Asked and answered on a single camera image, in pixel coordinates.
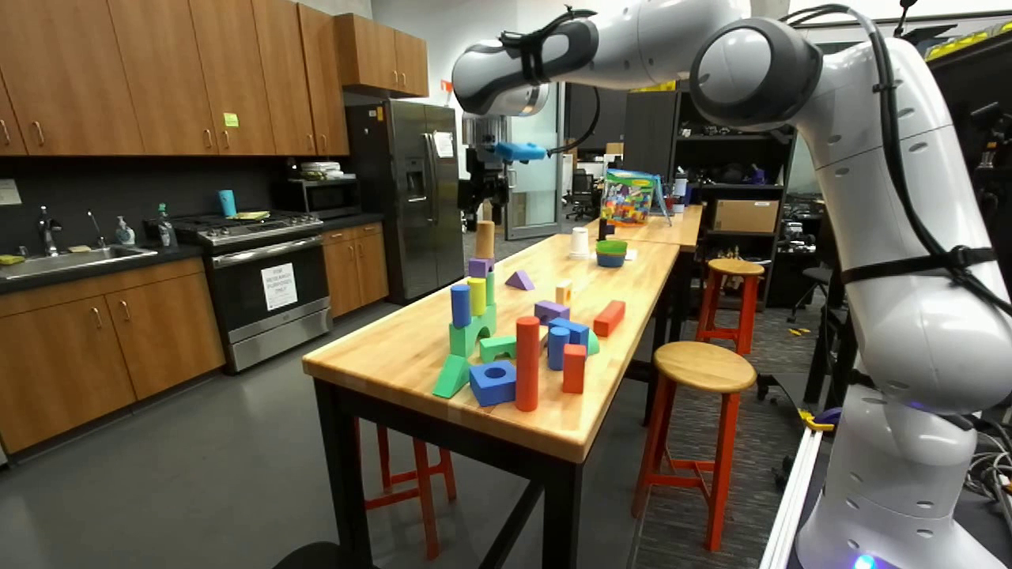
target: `stainless steel refrigerator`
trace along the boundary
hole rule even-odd
[[[390,292],[401,303],[466,271],[454,111],[423,101],[349,108],[356,192],[383,210]]]

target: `butcher block tabletop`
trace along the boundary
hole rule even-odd
[[[656,229],[659,241],[648,241],[648,228],[638,233],[645,241],[629,241],[623,267],[598,267],[594,259],[574,255],[569,233],[539,241],[496,262],[493,298],[499,322],[493,336],[511,339],[516,316],[535,314],[539,301],[555,301],[560,285],[574,288],[569,318],[586,325],[609,301],[626,301],[623,322],[587,357],[583,394],[562,393],[562,374],[551,374],[542,355],[539,409],[518,409],[511,401],[482,407],[472,385],[450,401],[434,399],[434,380],[450,355],[450,288],[309,349],[305,368],[309,380],[404,404],[567,460],[586,460],[679,251],[679,238],[663,238],[670,233],[670,222],[662,222]],[[524,271],[535,291],[506,288],[511,271]]]

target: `oven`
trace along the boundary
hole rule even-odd
[[[195,229],[233,374],[330,333],[322,222],[231,222]]]

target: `red block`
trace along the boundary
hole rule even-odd
[[[587,364],[587,349],[583,344],[562,346],[562,393],[583,394],[586,364]]]
[[[516,407],[539,407],[539,368],[542,368],[542,318],[518,316],[516,318]]]
[[[623,301],[609,301],[598,316],[594,316],[594,336],[606,339],[626,316]]]

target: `cup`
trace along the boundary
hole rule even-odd
[[[223,213],[226,219],[233,219],[238,207],[233,207],[233,190],[218,190],[218,201],[223,201]]]

